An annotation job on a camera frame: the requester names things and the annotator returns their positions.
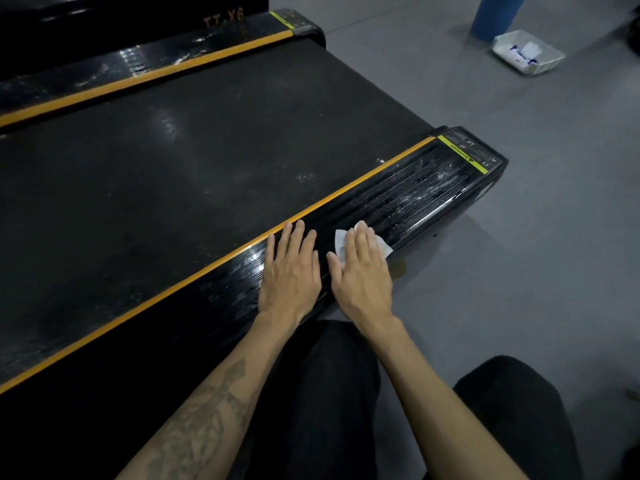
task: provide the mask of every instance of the treadmill belt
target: treadmill belt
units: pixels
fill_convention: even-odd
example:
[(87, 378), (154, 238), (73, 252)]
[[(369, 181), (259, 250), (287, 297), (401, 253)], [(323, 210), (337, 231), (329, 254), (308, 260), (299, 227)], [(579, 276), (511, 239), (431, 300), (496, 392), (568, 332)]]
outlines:
[(18, 126), (0, 139), (0, 382), (431, 129), (309, 39)]

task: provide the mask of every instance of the right hand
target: right hand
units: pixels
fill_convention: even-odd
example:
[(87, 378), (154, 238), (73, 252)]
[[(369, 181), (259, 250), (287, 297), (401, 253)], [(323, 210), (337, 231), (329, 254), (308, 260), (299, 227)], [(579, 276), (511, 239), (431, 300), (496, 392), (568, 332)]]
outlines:
[(344, 269), (334, 253), (327, 253), (331, 290), (342, 313), (367, 338), (383, 332), (393, 320), (391, 313), (391, 275), (387, 260), (376, 241), (376, 233), (364, 222), (350, 229), (344, 242)]

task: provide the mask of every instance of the yellow trim strip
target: yellow trim strip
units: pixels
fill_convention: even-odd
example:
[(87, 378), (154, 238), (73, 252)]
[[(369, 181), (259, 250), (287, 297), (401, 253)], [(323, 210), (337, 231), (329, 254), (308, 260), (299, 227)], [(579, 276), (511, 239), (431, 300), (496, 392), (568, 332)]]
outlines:
[(205, 274), (211, 272), (213, 269), (215, 269), (218, 266), (226, 263), (227, 261), (229, 261), (229, 259), (233, 259), (234, 257), (238, 256), (239, 254), (242, 254), (243, 252), (245, 252), (245, 250), (249, 249), (254, 244), (262, 241), (263, 239), (266, 239), (269, 234), (274, 234), (277, 231), (282, 230), (282, 228), (284, 227), (284, 224), (286, 224), (286, 222), (295, 222), (298, 219), (301, 219), (302, 217), (308, 215), (313, 210), (317, 209), (318, 207), (323, 206), (325, 203), (333, 200), (334, 198), (336, 198), (339, 195), (347, 192), (348, 190), (351, 190), (356, 185), (359, 185), (359, 184), (363, 183), (366, 179), (373, 177), (375, 174), (381, 172), (385, 168), (388, 168), (389, 166), (393, 165), (394, 163), (398, 162), (399, 160), (402, 160), (407, 155), (413, 153), (414, 151), (418, 150), (419, 148), (421, 148), (425, 144), (433, 141), (434, 139), (435, 138), (433, 136), (430, 136), (427, 139), (423, 139), (420, 143), (415, 144), (414, 146), (409, 148), (407, 151), (402, 152), (398, 156), (396, 156), (394, 158), (391, 158), (391, 160), (386, 161), (385, 163), (382, 163), (382, 165), (375, 167), (373, 170), (371, 170), (368, 173), (365, 173), (363, 176), (361, 176), (361, 177), (357, 178), (356, 180), (352, 181), (350, 184), (347, 184), (347, 185), (343, 186), (343, 188), (341, 188), (340, 190), (336, 190), (336, 192), (332, 193), (331, 195), (328, 195), (324, 199), (322, 199), (322, 200), (316, 202), (315, 204), (309, 206), (308, 208), (304, 209), (302, 212), (299, 212), (295, 216), (293, 216), (293, 217), (287, 219), (286, 221), (276, 225), (276, 227), (273, 227), (272, 229), (269, 229), (267, 232), (259, 235), (254, 240), (252, 240), (250, 242), (247, 242), (244, 246), (236, 249), (235, 251), (230, 252), (229, 254), (227, 254), (224, 257), (221, 257), (217, 261), (214, 261), (210, 265), (202, 268), (197, 273), (192, 274), (187, 279), (185, 279), (185, 280), (183, 280), (183, 281), (181, 281), (179, 283), (174, 284), (171, 288), (163, 291), (160, 294), (157, 294), (155, 297), (145, 301), (144, 303), (141, 303), (139, 306), (133, 308), (132, 310), (130, 310), (127, 313), (125, 313), (124, 315), (116, 318), (116, 320), (113, 320), (112, 322), (107, 323), (107, 325), (104, 325), (104, 326), (100, 327), (98, 330), (92, 331), (90, 334), (85, 335), (82, 339), (80, 339), (80, 340), (74, 342), (73, 344), (65, 347), (64, 349), (60, 350), (59, 352), (56, 352), (52, 356), (47, 357), (46, 359), (44, 359), (39, 364), (36, 364), (32, 368), (30, 368), (30, 369), (18, 374), (13, 379), (10, 379), (7, 382), (5, 382), (4, 384), (0, 385), (0, 394), (4, 393), (5, 391), (11, 389), (12, 387), (14, 387), (14, 386), (16, 386), (18, 384), (20, 384), (21, 382), (27, 380), (28, 378), (36, 375), (39, 371), (42, 371), (43, 369), (46, 369), (48, 366), (50, 366), (53, 363), (59, 361), (63, 357), (66, 357), (67, 355), (71, 354), (72, 352), (75, 352), (80, 347), (83, 347), (83, 346), (87, 345), (89, 342), (91, 342), (92, 340), (95, 340), (98, 337), (100, 337), (101, 335), (104, 335), (109, 330), (112, 330), (112, 329), (116, 328), (121, 323), (126, 322), (127, 320), (129, 320), (133, 316), (139, 314), (140, 312), (146, 310), (150, 306), (155, 305), (160, 300), (166, 298), (167, 296), (171, 295), (172, 293), (175, 293), (176, 291), (180, 290), (181, 288), (184, 288), (188, 284), (196, 281), (198, 278), (201, 278)]
[(284, 23), (284, 26), (289, 30), (295, 29), (295, 27), (292, 24), (288, 23), (288, 21), (286, 21), (283, 17), (278, 15), (276, 12), (270, 11), (269, 13), (272, 14), (279, 22)]
[(225, 57), (230, 57), (231, 55), (237, 55), (242, 52), (246, 52), (247, 50), (251, 50), (253, 48), (263, 47), (270, 43), (284, 40), (289, 37), (293, 37), (293, 32), (289, 30), (285, 30), (283, 32), (279, 32), (273, 35), (267, 35), (267, 37), (262, 37), (257, 40), (251, 40), (251, 42), (245, 42), (245, 43), (241, 43), (240, 45), (224, 48), (217, 52), (213, 52), (211, 54), (197, 57), (196, 59), (190, 59), (177, 65), (162, 67), (160, 69), (156, 69), (151, 72), (146, 72), (146, 73), (140, 74), (137, 77), (130, 77), (128, 79), (117, 80), (115, 82), (110, 82), (108, 84), (105, 84), (104, 86), (100, 86), (99, 88), (88, 89), (86, 91), (82, 91), (81, 93), (71, 94), (69, 96), (61, 97), (60, 99), (44, 102), (42, 104), (36, 104), (34, 106), (20, 109), (15, 112), (10, 112), (8, 114), (4, 114), (0, 116), (0, 127), (17, 123), (18, 121), (28, 120), (30, 118), (34, 118), (35, 116), (39, 116), (47, 112), (55, 111), (63, 107), (68, 107), (73, 104), (78, 104), (80, 102), (88, 101), (89, 99), (104, 96), (106, 94), (120, 91), (122, 89), (131, 88), (133, 86), (137, 86), (138, 84), (142, 84), (150, 80), (159, 79), (161, 77), (175, 74), (177, 72), (182, 72), (184, 70), (201, 66), (203, 64), (208, 64), (213, 61), (218, 61), (220, 59), (224, 59)]
[(471, 158), (468, 154), (466, 154), (465, 152), (463, 152), (462, 150), (460, 150), (460, 148), (453, 144), (450, 140), (448, 140), (447, 138), (445, 138), (444, 136), (438, 136), (438, 139), (443, 142), (444, 144), (446, 144), (448, 147), (450, 147), (454, 152), (456, 152), (457, 154), (459, 154), (462, 158), (464, 158), (466, 161), (468, 161), (469, 163), (471, 163), (471, 165), (473, 165), (474, 167), (476, 167), (478, 170), (480, 170), (480, 173), (482, 173), (483, 175), (487, 174), (487, 172), (489, 172), (489, 170), (487, 170), (485, 167), (483, 167), (482, 165), (480, 165), (480, 163), (478, 163), (477, 161), (473, 160), (473, 158)]

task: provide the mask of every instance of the left hand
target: left hand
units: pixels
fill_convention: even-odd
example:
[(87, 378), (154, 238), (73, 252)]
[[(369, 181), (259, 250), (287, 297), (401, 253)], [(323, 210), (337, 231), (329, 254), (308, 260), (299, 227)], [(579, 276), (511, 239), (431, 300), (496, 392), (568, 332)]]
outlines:
[(267, 252), (258, 296), (258, 310), (295, 328), (316, 304), (322, 288), (318, 251), (314, 250), (316, 231), (304, 240), (305, 223), (287, 222), (275, 252), (275, 237), (267, 239)]

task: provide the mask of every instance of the blue object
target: blue object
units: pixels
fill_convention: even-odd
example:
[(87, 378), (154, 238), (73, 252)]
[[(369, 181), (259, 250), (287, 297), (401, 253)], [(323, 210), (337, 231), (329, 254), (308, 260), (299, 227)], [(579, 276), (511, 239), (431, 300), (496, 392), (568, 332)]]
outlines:
[(482, 0), (471, 35), (480, 40), (492, 41), (508, 29), (525, 0)]

